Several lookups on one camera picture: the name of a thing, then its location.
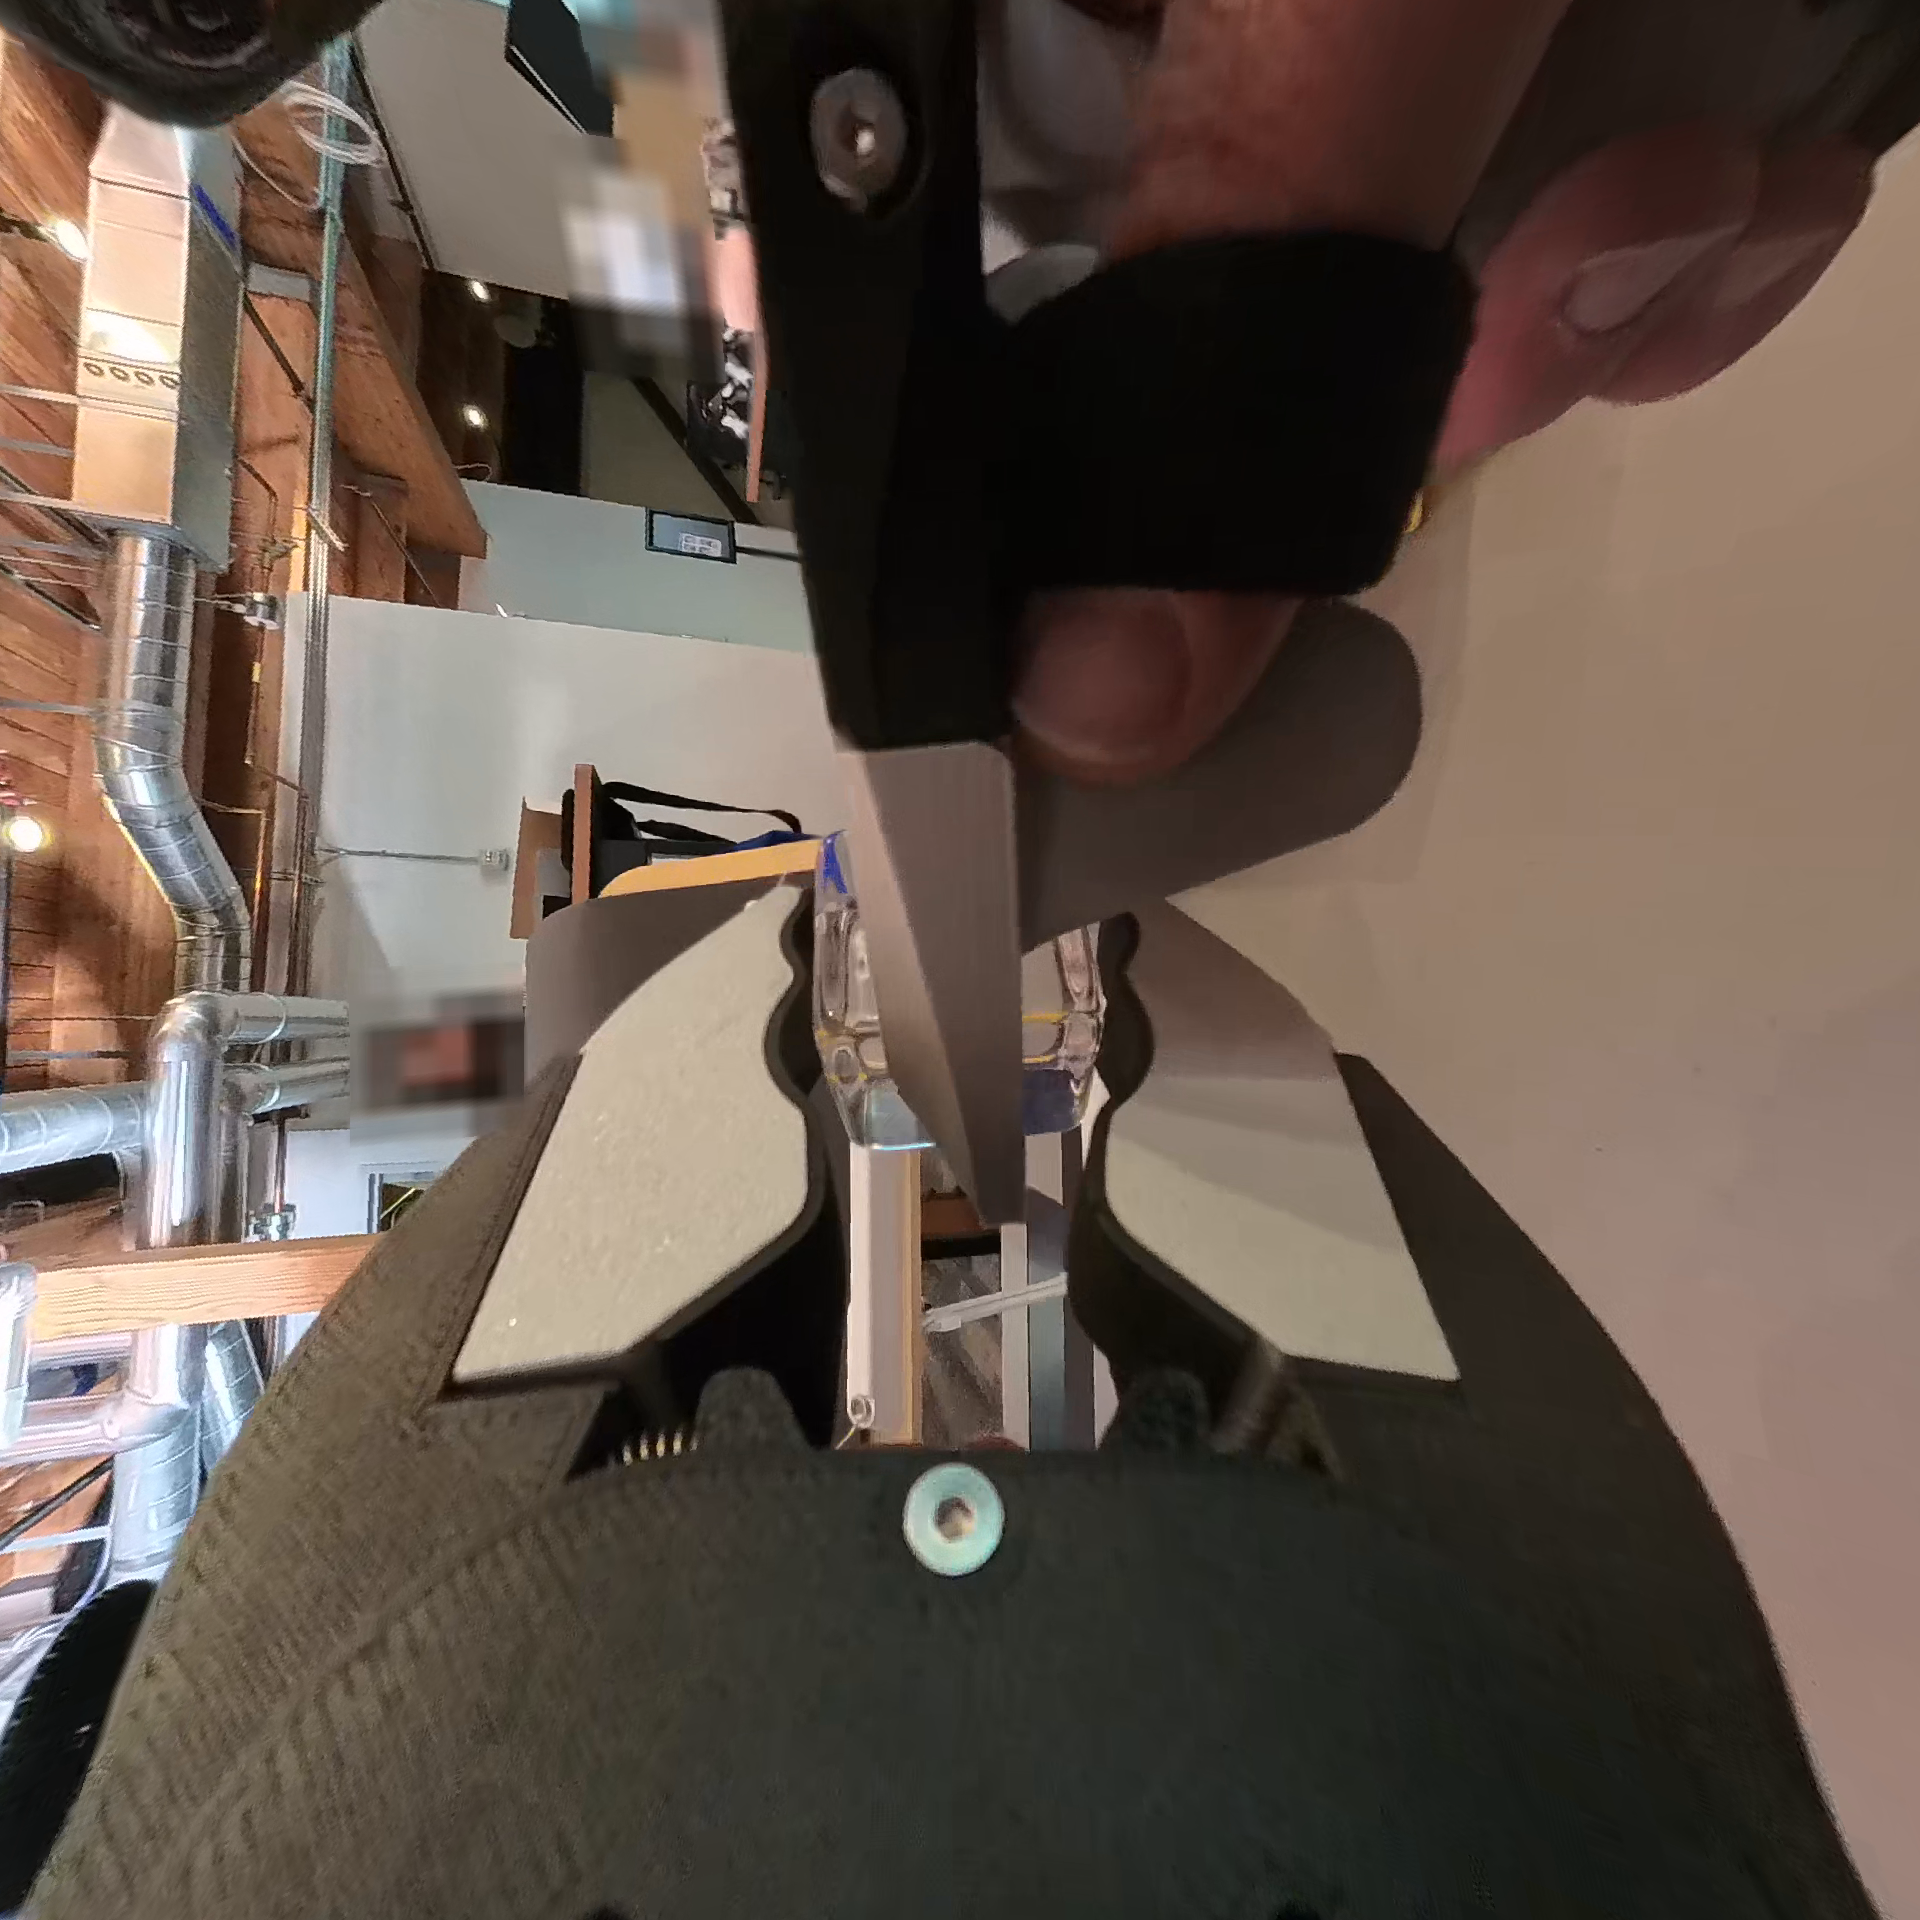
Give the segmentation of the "black shoulder bag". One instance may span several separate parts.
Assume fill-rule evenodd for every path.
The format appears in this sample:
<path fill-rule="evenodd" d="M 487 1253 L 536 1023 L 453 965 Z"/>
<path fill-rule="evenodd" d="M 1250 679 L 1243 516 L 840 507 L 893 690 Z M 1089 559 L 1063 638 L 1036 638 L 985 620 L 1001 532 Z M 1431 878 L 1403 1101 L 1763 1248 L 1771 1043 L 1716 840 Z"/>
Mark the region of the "black shoulder bag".
<path fill-rule="evenodd" d="M 603 779 L 573 765 L 561 804 L 561 866 L 568 903 L 609 896 L 633 872 L 691 866 L 691 884 L 807 872 L 818 837 L 779 807 L 695 799 L 637 782 Z"/>

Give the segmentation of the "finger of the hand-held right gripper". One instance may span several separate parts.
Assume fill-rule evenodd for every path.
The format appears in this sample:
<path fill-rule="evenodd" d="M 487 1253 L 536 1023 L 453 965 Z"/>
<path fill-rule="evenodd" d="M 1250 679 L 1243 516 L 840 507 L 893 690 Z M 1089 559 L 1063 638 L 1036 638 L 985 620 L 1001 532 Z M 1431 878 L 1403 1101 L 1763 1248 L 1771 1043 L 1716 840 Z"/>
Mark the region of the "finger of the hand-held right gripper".
<path fill-rule="evenodd" d="M 1402 630 L 1353 604 L 1309 605 L 1234 719 L 1140 784 L 1019 773 L 1019 924 L 1034 950 L 1370 823 L 1425 736 Z"/>
<path fill-rule="evenodd" d="M 857 915 L 889 1075 L 983 1220 L 1024 1212 L 1018 779 L 992 743 L 861 752 L 849 784 Z"/>

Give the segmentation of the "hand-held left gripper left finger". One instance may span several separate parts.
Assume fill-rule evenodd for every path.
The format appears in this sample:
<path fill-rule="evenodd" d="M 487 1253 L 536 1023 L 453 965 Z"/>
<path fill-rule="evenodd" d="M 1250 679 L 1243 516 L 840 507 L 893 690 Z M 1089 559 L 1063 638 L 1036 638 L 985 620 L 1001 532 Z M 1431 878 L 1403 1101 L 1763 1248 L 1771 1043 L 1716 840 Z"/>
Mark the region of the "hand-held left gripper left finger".
<path fill-rule="evenodd" d="M 799 988 L 799 884 L 663 962 L 581 1047 L 455 1384 L 581 1375 L 688 1327 L 809 1218 L 809 1116 L 778 1020 Z"/>

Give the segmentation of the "silver ventilation duct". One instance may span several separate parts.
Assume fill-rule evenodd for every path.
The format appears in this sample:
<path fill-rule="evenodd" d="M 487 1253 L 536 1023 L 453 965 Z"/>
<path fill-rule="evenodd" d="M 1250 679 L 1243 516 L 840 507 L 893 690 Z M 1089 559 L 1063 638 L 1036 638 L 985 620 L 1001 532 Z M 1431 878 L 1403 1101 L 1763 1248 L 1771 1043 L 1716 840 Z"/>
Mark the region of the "silver ventilation duct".
<path fill-rule="evenodd" d="M 146 1078 L 121 1088 L 4 1094 L 4 1173 L 106 1154 L 136 1157 L 136 1245 L 205 1248 L 232 1224 L 250 1124 L 346 1092 L 347 1060 L 233 1064 L 239 1048 L 347 1037 L 340 1002 L 251 991 L 250 900 L 186 778 L 186 694 L 199 566 L 161 536 L 119 535 L 104 565 L 104 690 L 92 708 L 104 802 L 177 926 L 177 995 L 152 1023 Z M 53 1424 L 19 1414 L 17 1462 L 106 1456 L 108 1528 L 98 1580 L 156 1582 L 175 1559 L 204 1478 L 233 1444 L 265 1381 L 239 1307 L 208 1324 L 132 1334 L 119 1388 Z"/>

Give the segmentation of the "clear glass cup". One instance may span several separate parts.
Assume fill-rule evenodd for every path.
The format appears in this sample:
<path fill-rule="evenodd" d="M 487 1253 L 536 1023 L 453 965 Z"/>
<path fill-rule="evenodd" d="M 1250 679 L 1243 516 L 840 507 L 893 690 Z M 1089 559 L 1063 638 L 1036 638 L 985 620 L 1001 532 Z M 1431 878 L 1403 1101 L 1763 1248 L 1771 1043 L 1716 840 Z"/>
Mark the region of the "clear glass cup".
<path fill-rule="evenodd" d="M 1023 960 L 1023 1126 L 1031 1139 L 1077 1132 L 1089 1116 L 1106 995 L 1098 927 L 1074 927 Z M 931 1150 L 889 1068 L 857 898 L 813 882 L 812 1020 L 824 1078 L 853 1146 Z"/>

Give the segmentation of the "person's right hand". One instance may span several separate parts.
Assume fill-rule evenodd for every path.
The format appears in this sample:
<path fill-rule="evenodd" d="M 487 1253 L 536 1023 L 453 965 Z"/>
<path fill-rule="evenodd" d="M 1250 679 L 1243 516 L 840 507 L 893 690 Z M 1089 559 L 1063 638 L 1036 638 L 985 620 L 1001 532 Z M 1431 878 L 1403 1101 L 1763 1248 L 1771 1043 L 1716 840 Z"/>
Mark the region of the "person's right hand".
<path fill-rule="evenodd" d="M 1440 248 L 1565 12 L 1169 5 L 1111 248 L 1292 228 Z M 1473 471 L 1585 399 L 1700 388 L 1808 298 L 1874 184 L 1874 158 L 1848 139 L 1767 148 L 1713 126 L 1573 162 L 1479 269 L 1477 336 L 1431 478 Z M 1024 756 L 1081 784 L 1163 778 L 1245 703 L 1299 607 L 1220 591 L 1043 597 L 1015 690 Z"/>

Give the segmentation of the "white post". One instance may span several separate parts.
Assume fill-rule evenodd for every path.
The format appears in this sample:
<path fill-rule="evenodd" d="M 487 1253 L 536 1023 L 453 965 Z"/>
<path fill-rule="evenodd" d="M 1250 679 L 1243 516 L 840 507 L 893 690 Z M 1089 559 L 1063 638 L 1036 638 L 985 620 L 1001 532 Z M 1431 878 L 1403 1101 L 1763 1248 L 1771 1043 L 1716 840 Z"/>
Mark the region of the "white post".
<path fill-rule="evenodd" d="M 919 1152 L 850 1147 L 845 1405 L 867 1446 L 921 1443 L 921 1269 Z"/>

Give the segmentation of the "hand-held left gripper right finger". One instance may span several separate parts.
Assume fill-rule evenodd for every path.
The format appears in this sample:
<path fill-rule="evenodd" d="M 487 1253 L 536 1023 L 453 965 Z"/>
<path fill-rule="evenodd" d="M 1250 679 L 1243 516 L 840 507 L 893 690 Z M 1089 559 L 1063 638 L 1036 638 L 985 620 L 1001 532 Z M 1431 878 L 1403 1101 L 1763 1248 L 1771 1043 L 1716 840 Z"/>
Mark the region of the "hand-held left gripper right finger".
<path fill-rule="evenodd" d="M 1084 1173 L 1084 1327 L 1119 1381 L 1255 1350 L 1458 1381 L 1328 1032 L 1156 903 L 1101 933 L 1106 1090 Z"/>

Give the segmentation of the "wooden beam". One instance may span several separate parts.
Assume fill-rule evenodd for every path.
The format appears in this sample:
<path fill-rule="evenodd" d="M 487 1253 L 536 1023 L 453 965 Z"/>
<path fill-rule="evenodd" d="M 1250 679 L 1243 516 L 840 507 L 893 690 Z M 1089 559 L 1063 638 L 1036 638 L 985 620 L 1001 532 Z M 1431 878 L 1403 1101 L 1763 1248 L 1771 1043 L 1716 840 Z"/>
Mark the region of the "wooden beam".
<path fill-rule="evenodd" d="M 375 1248 L 375 1234 L 258 1239 L 42 1269 L 33 1340 L 320 1311 Z"/>

